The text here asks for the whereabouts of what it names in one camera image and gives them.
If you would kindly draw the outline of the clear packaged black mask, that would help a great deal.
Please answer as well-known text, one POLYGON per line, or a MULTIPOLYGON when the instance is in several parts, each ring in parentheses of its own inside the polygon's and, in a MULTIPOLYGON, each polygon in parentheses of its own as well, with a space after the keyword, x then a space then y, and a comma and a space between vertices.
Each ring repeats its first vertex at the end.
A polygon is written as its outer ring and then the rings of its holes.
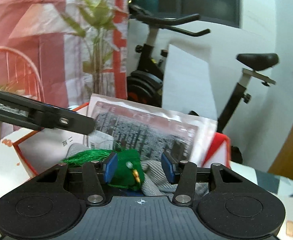
POLYGON ((198 166, 213 141, 217 122, 128 100, 92 94, 87 115, 96 122, 89 146, 103 143, 135 149, 142 160, 161 160, 164 152, 198 166))

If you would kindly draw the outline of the red strawberry cardboard box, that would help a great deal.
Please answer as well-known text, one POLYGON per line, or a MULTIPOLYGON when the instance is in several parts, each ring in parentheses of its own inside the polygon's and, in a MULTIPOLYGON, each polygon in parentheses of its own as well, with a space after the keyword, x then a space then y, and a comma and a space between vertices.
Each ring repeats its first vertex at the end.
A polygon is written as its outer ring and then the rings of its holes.
MULTIPOLYGON (((88 116, 88 106, 89 105, 80 106, 77 112, 88 116)), ((108 143, 103 143, 101 146, 89 146, 86 138, 91 135, 87 136, 60 129, 43 129, 42 131, 28 133, 14 142, 13 146, 19 158, 25 163, 27 169, 29 169, 33 175, 37 175, 66 158, 67 151, 72 144, 78 143, 86 147, 108 150, 118 148, 108 143)), ((229 161, 230 140, 227 136, 215 132, 213 141, 199 167, 210 167, 212 163, 221 163, 229 167, 229 161)))

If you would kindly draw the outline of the green tassel pouch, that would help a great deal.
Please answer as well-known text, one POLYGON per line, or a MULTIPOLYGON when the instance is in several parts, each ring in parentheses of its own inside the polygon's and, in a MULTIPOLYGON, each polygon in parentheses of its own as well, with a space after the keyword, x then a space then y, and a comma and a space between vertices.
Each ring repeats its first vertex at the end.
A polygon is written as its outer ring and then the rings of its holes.
MULTIPOLYGON (((112 153, 112 150, 80 150, 80 152, 63 159, 72 167, 77 167, 88 161, 104 161, 112 153)), ((140 154, 137 150, 128 149, 115 151, 117 155, 116 169, 108 184, 111 187, 139 191, 142 189, 145 176, 142 170, 140 154)))

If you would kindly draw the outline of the patterned white tablecloth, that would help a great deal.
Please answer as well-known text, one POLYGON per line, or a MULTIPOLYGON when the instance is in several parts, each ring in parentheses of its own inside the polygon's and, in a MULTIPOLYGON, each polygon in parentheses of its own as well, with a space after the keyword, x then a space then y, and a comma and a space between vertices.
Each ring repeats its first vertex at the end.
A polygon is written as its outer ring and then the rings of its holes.
POLYGON ((86 204, 82 167, 58 164, 0 198, 0 239, 277 239, 281 200, 221 164, 197 168, 192 206, 106 196, 86 204))

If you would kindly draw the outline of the red plant print backdrop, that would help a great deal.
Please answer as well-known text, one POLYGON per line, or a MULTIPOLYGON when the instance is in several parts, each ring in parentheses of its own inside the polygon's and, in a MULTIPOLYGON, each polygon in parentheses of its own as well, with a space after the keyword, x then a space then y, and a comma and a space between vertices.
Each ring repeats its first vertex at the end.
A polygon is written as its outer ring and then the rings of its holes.
POLYGON ((0 89, 59 107, 127 98, 128 0, 0 0, 0 89))

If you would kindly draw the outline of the white foam sheet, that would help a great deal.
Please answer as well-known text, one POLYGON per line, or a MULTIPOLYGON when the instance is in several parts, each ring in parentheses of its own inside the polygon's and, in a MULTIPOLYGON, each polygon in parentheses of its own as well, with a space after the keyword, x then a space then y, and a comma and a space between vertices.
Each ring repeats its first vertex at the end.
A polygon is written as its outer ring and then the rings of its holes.
POLYGON ((172 44, 165 61, 162 108, 217 120, 208 63, 172 44))

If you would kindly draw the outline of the black exercise bike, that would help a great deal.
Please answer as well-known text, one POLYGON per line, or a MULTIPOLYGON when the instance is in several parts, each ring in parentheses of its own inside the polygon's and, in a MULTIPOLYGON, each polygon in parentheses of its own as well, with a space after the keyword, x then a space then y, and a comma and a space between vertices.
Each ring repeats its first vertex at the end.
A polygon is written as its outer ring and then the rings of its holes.
POLYGON ((217 121, 216 131, 223 133, 240 102, 249 103, 251 95, 246 92, 251 78, 268 87, 276 82, 261 72, 279 63, 276 53, 242 53, 236 60, 243 64, 242 74, 225 107, 217 115, 209 77, 208 63, 184 50, 170 45, 161 51, 162 59, 155 61, 152 52, 159 30, 165 29, 189 37, 210 34, 210 29, 192 32, 180 25, 198 21, 199 14, 176 19, 159 18, 133 3, 129 4, 130 18, 146 24, 149 33, 144 44, 135 52, 140 54, 136 70, 127 77, 128 100, 154 107, 176 111, 189 111, 191 115, 203 114, 217 121))

